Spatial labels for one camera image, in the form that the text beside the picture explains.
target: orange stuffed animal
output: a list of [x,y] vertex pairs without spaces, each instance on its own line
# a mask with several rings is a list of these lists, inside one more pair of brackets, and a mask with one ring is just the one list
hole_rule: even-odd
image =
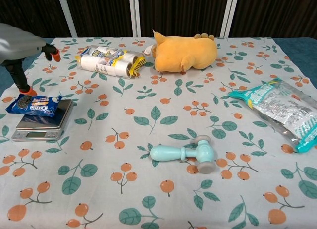
[[164,36],[154,32],[152,46],[155,69],[158,72],[182,72],[191,67],[204,69],[217,58],[213,35],[196,34],[194,37]]

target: dark curtain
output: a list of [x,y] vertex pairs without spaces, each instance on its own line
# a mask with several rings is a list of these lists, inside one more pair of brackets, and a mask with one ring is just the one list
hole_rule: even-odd
[[78,37],[131,37],[129,0],[67,0]]
[[317,38],[317,0],[238,0],[230,37]]
[[40,37],[70,37],[59,0],[0,0],[0,22]]
[[141,34],[220,35],[227,0],[139,0]]

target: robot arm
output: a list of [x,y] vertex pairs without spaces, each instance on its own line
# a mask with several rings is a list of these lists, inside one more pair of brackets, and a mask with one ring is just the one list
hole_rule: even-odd
[[48,61],[53,57],[60,62],[59,50],[55,46],[30,32],[0,23],[0,65],[8,70],[21,94],[36,96],[27,83],[22,62],[38,52],[44,52]]

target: teal toy hammer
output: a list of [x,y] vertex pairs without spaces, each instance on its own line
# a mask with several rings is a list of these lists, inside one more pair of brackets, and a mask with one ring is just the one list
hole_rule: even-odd
[[215,168],[214,151],[210,145],[211,139],[206,135],[197,136],[194,142],[197,144],[195,150],[185,147],[177,148],[172,146],[154,146],[150,155],[156,161],[185,160],[187,157],[195,157],[199,164],[197,165],[199,173],[211,173]]

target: floral tablecloth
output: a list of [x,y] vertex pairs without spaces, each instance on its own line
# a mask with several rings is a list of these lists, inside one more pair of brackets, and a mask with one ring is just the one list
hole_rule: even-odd
[[[56,38],[62,61],[44,55],[26,71],[39,95],[72,99],[61,139],[13,142],[21,115],[0,102],[1,229],[316,228],[317,150],[298,154],[241,101],[229,98],[279,77],[310,96],[308,78],[271,38],[216,39],[204,70],[158,74],[153,59],[139,78],[77,69],[74,56],[103,45],[142,52],[152,38]],[[195,148],[211,137],[216,169],[157,162],[153,146]]]

